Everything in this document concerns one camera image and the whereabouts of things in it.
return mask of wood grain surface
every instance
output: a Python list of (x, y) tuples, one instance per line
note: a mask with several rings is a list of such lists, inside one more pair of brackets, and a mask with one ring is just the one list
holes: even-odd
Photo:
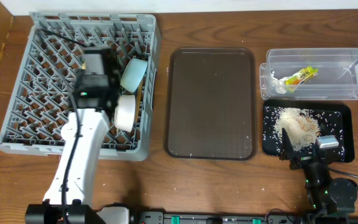
[[(142, 162), (100, 161), (93, 207), (124, 202), (169, 212), (264, 215), (272, 208), (301, 213), (311, 208), (301, 170), (263, 154), (259, 78), (257, 123), (259, 150), (247, 162), (174, 159), (163, 150), (169, 59), (180, 47), (243, 47), (255, 56), (255, 70), (266, 52), (289, 47), (358, 47), (358, 10), (157, 14), (163, 35), (155, 81), (154, 118), (148, 158)], [(0, 69), (0, 129), (32, 21), (15, 17)], [(358, 174), (358, 101), (352, 110), (356, 159), (334, 168)], [(40, 203), (59, 162), (0, 152), (0, 223), (23, 223), (29, 203)], [(358, 216), (358, 199), (356, 213)]]

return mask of wire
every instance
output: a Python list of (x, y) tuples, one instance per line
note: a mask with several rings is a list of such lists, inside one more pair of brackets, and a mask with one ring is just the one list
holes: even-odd
[(355, 175), (355, 174), (351, 174), (351, 173), (348, 173), (348, 172), (343, 172), (343, 171), (340, 171), (340, 170), (336, 170), (336, 169), (330, 168), (329, 166), (327, 166), (327, 168), (330, 171), (333, 171), (333, 172), (335, 172), (337, 174), (348, 175), (349, 177), (358, 178), (358, 175)]
[[(55, 36), (57, 36), (59, 38), (63, 38), (63, 39), (68, 40), (70, 42), (73, 42), (73, 43), (79, 44), (79, 45), (81, 45), (83, 47), (86, 47), (86, 45), (84, 45), (82, 43), (79, 43), (79, 42), (77, 42), (75, 40), (71, 40), (71, 39), (69, 39), (67, 37), (63, 37), (63, 36), (61, 36), (59, 34), (50, 32), (49, 30), (45, 30), (45, 29), (39, 29), (38, 30), (38, 36), (39, 36), (41, 42), (45, 42), (45, 40), (39, 34), (40, 30), (45, 32), (45, 33), (55, 35)], [(70, 152), (70, 156), (68, 157), (68, 160), (67, 160), (67, 165), (66, 165), (64, 176), (63, 176), (63, 183), (62, 183), (62, 217), (63, 217), (64, 223), (69, 224), (70, 222), (68, 221), (67, 211), (66, 211), (66, 206), (67, 206), (67, 181), (68, 181), (68, 173), (70, 172), (71, 163), (73, 162), (74, 152), (75, 152), (75, 149), (76, 149), (77, 144), (78, 144), (78, 139), (79, 139), (79, 137), (81, 135), (81, 130), (80, 130), (81, 123), (80, 123), (80, 116), (78, 114), (77, 105), (75, 103), (73, 93), (70, 91), (70, 85), (68, 84), (66, 78), (60, 72), (58, 72), (58, 75), (60, 76), (60, 78), (62, 79), (62, 82), (65, 84), (65, 86), (67, 88), (68, 97), (70, 98), (71, 104), (73, 105), (73, 110), (74, 110), (74, 113), (75, 113), (75, 116), (76, 116), (76, 124), (77, 124), (77, 132), (75, 134), (75, 139), (74, 139), (73, 147), (72, 147), (71, 152)]]
[(59, 38), (65, 39), (65, 40), (70, 41), (70, 42), (73, 42), (74, 44), (78, 44), (78, 45), (80, 45), (80, 46), (82, 46), (82, 47), (87, 47), (85, 44), (83, 44), (83, 43), (81, 43), (81, 42), (78, 42), (78, 41), (76, 41), (76, 40), (70, 39), (70, 38), (68, 38), (68, 37), (64, 37), (64, 36), (62, 36), (62, 35), (60, 35), (60, 34), (57, 34), (57, 33), (55, 33), (55, 32), (49, 31), (49, 30), (47, 30), (47, 29), (39, 29), (39, 30), (41, 30), (42, 32), (44, 32), (44, 33), (46, 33), (46, 34), (55, 35), (55, 36), (57, 36), (57, 37), (59, 37)]
[[(267, 214), (266, 214), (266, 216), (265, 216), (265, 222), (266, 222), (266, 223), (269, 223), (269, 222), (268, 222), (269, 213), (270, 213), (270, 212), (273, 212), (273, 211), (280, 211), (280, 212), (282, 212), (282, 213), (285, 213), (283, 210), (281, 210), (281, 209), (279, 209), (279, 208), (273, 208), (273, 209), (271, 209), (270, 211), (267, 212)], [(292, 224), (295, 224), (295, 221), (296, 221), (296, 220), (291, 220), (288, 215), (285, 215), (285, 216), (287, 217), (288, 221), (290, 221)]]

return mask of white wall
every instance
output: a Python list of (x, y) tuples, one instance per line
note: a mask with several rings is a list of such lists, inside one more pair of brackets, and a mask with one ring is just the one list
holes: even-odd
[(217, 12), (358, 9), (358, 0), (0, 0), (14, 16), (54, 12)]

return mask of black cable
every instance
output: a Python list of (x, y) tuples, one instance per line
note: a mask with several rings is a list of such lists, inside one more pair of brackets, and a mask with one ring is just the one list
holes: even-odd
[(42, 32), (44, 32), (44, 33), (46, 33), (46, 34), (55, 35), (55, 36), (57, 36), (57, 37), (59, 37), (59, 38), (65, 39), (65, 40), (70, 41), (70, 42), (73, 42), (74, 44), (78, 44), (78, 45), (80, 45), (80, 46), (82, 46), (82, 47), (87, 47), (85, 44), (83, 44), (83, 43), (81, 43), (81, 42), (78, 42), (78, 41), (76, 41), (76, 40), (70, 39), (70, 38), (68, 38), (68, 37), (64, 37), (64, 36), (62, 36), (62, 35), (60, 35), (60, 34), (57, 34), (57, 33), (55, 33), (55, 32), (49, 31), (49, 30), (47, 30), (47, 29), (39, 29), (39, 30), (41, 30)]
[[(73, 43), (79, 44), (79, 45), (81, 45), (83, 47), (86, 47), (86, 45), (84, 45), (82, 43), (79, 43), (79, 42), (77, 42), (75, 40), (71, 40), (69, 38), (63, 37), (63, 36), (61, 36), (59, 34), (50, 32), (49, 30), (39, 29), (38, 31), (40, 31), (40, 30), (45, 32), (45, 33), (55, 35), (55, 36), (57, 36), (59, 38), (63, 38), (63, 39), (68, 40), (70, 42), (73, 42)], [(44, 40), (43, 40), (42, 36), (39, 34), (39, 32), (38, 32), (38, 36), (40, 38), (40, 41), (44, 42)], [(63, 217), (64, 223), (69, 224), (70, 222), (68, 221), (67, 212), (66, 212), (66, 206), (67, 206), (67, 181), (68, 181), (68, 173), (70, 172), (71, 163), (73, 162), (74, 152), (75, 152), (75, 149), (76, 149), (77, 144), (78, 144), (78, 139), (79, 139), (79, 137), (81, 135), (81, 130), (80, 130), (81, 123), (80, 123), (80, 116), (78, 114), (77, 105), (75, 103), (73, 93), (70, 91), (70, 86), (69, 86), (66, 78), (61, 73), (58, 72), (58, 75), (60, 76), (60, 78), (62, 79), (62, 82), (65, 84), (65, 86), (67, 88), (68, 97), (70, 98), (71, 104), (73, 105), (73, 110), (74, 110), (74, 113), (75, 113), (75, 116), (76, 116), (76, 124), (77, 124), (77, 132), (75, 134), (75, 139), (74, 139), (73, 147), (72, 147), (71, 152), (70, 152), (70, 156), (68, 157), (68, 160), (67, 160), (67, 165), (66, 165), (64, 176), (63, 176), (63, 183), (62, 183), (62, 217)]]
[(355, 175), (355, 174), (351, 174), (351, 173), (348, 173), (348, 172), (343, 172), (343, 171), (340, 171), (340, 170), (336, 170), (336, 169), (330, 168), (329, 166), (327, 166), (327, 168), (328, 168), (328, 170), (333, 171), (333, 172), (335, 172), (337, 174), (348, 175), (349, 177), (358, 178), (358, 175)]
[[(269, 211), (267, 212), (266, 216), (265, 216), (265, 222), (266, 222), (266, 223), (269, 223), (269, 221), (268, 221), (268, 219), (269, 219), (269, 213), (272, 212), (272, 211), (280, 211), (280, 212), (282, 212), (282, 213), (285, 213), (283, 210), (281, 210), (281, 209), (279, 209), (279, 208), (273, 208), (273, 209), (269, 210)], [(291, 220), (288, 215), (285, 215), (285, 216), (287, 217), (288, 221), (290, 221), (292, 224), (295, 224), (295, 221), (296, 221), (296, 220)]]

